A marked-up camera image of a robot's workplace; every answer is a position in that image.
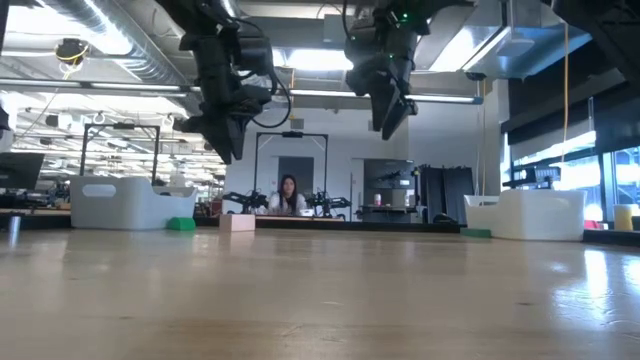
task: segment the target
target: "ceiling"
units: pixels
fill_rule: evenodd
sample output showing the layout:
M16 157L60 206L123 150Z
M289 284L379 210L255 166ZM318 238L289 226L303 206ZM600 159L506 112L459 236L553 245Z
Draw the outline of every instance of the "ceiling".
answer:
M5 46L0 59L0 77L2 78L60 80L67 77L75 81L109 83L145 81L182 85L191 83L197 77L191 54L178 50L180 38L183 35L182 29L170 20L154 0L33 1L46 6L31 8L12 6L10 9ZM92 28L91 21L95 22L96 19L74 18L71 12L60 10L68 10L69 7L64 6L74 6L69 5L72 3L86 6L92 1L101 9L105 9L98 20L105 23L113 21L113 26ZM529 0L519 0L517 3L524 4L518 8L518 12L532 9ZM274 59L276 64L285 65L286 63L287 65L286 68L279 70L285 83L292 85L294 89L348 91L345 85L345 73L350 63L345 63L346 59L340 50L344 41L338 11L341 2L335 0L327 2L241 0L235 3L233 0L223 0L223 4L233 8L233 11L251 17L251 21L259 25L269 36L274 53L280 57L280 60ZM361 7L366 7L368 2L361 1L359 4ZM455 71L459 69L433 72L431 68L438 62L439 56L452 51L453 55L458 54L468 58L477 53L492 37L503 31L506 24L504 18L499 15L503 14L505 9L500 8L499 4L502 2L498 0L482 0L475 8L451 7L436 14L430 20L433 34L420 40L416 52L415 60L419 71L416 71L411 79L414 93L478 95L477 85L468 80L463 72ZM355 6L348 7L349 21L356 10ZM530 17L526 19L527 23L521 22L523 28L544 29L546 26L557 25L549 11L543 9L540 12L539 18ZM482 34L482 38L474 37L477 41L474 40L466 48L447 50L448 46L456 44L454 41L456 37L464 37L465 31L474 36ZM575 33L576 37L582 35L579 32ZM76 69L77 71L69 71L69 67L61 64L53 54L54 48L64 38L79 38L88 41L91 45L86 60ZM550 52L555 51L553 45L548 47L551 49ZM311 51L311 53L305 54L304 51ZM492 59L498 58L495 54L488 56L492 58L481 59L482 61L478 62L473 70L485 69L483 64L489 64L495 68L495 61ZM152 61L145 60L145 62L140 60L142 58L151 58ZM136 69L135 66L138 63L149 66L151 73L142 73ZM518 69L521 72L533 71L531 66L526 70L522 70L523 68L520 66ZM510 68L496 69L491 70L496 72L496 76L509 75L504 72L510 71ZM82 90L76 94L67 94L42 92L33 88L33 91L24 91L24 89L20 92L4 91L0 98L3 104L11 103L13 112L17 115L15 126L18 140L13 149L49 152L45 170L52 174L77 173L83 124L91 122L114 124L122 121L160 127L162 141L159 174L161 177L167 178L171 173L180 170L194 181L205 181L211 180L212 174L225 173L225 167L220 158L215 153L204 150L204 141L200 135L176 133L171 129L171 123L175 118L186 117L194 111L198 103L197 96L188 94L186 97L172 98L148 93L144 95L135 97L96 95L84 93ZM263 118L274 119L273 122L275 122L284 114L284 110L281 109L284 105L283 101L274 101L272 109L265 113ZM370 105L369 100L366 99L296 97L294 107L298 109L294 110L294 114L309 114L310 118L315 119L322 116L317 112L305 113L302 109L328 109L335 114L347 110L366 110ZM60 123L64 123L64 126L47 125L45 119L49 115L58 116ZM343 132L348 132L348 128L352 127L355 133L361 131L362 124L366 124L366 121L357 126L353 123L341 124L332 121L332 128L343 127ZM44 141L47 145L43 145L42 141L45 136L49 136ZM142 129L126 132L104 129L88 145L87 167L96 173L113 176L122 173L150 174L149 159L152 155L149 153L153 151L154 144L150 141L151 137L152 134ZM108 156L101 155L99 153L101 151L106 152Z

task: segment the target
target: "pipe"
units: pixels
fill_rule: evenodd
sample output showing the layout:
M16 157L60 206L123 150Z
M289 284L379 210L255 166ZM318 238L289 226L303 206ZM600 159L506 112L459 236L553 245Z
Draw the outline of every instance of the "pipe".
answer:
M40 0L59 14L84 25L92 34L92 45L109 55L126 55L142 60L116 60L144 83L187 84L187 80L166 58L147 34L114 0ZM190 114L200 114L200 97L189 94L173 99Z

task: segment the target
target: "white shirt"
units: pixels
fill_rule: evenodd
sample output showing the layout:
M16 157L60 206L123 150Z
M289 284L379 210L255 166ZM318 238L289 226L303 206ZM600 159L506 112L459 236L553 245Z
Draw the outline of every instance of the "white shirt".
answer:
M282 199L282 208L280 207L280 194L275 193L271 195L269 199L269 215L293 215L300 216L300 210L304 210L307 208L307 203L304 200L304 196L302 194L298 194L298 199L296 201L296 214L291 214L289 210L289 204L286 200Z

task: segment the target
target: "ceiling duct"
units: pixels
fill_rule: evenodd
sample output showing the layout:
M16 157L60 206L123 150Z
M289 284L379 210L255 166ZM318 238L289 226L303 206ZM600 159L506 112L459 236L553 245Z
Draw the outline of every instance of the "ceiling duct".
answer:
M479 0L474 8L446 8L430 27L436 36L418 44L418 71L524 78L564 56L564 22L540 0ZM589 40L589 34L570 27L570 52Z
M92 45L109 55L127 55L134 60L116 62L145 83L187 84L187 80L149 39L147 34L113 0L39 0L70 21L84 25L94 36ZM172 99L187 112L199 114L194 94Z

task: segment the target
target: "dark hair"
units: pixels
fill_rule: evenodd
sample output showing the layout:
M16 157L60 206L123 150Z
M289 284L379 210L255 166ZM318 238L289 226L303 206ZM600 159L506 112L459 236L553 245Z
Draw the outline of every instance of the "dark hair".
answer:
M285 199L284 197L284 182L287 179L291 179L293 181L293 193L291 193L291 197ZM296 182L296 178L293 175L284 175L282 176L282 180L280 180L280 189L278 190L280 194L280 209L283 207L283 201L286 201L289 204L289 210L291 211L291 215L296 214L296 205L298 204L298 183Z

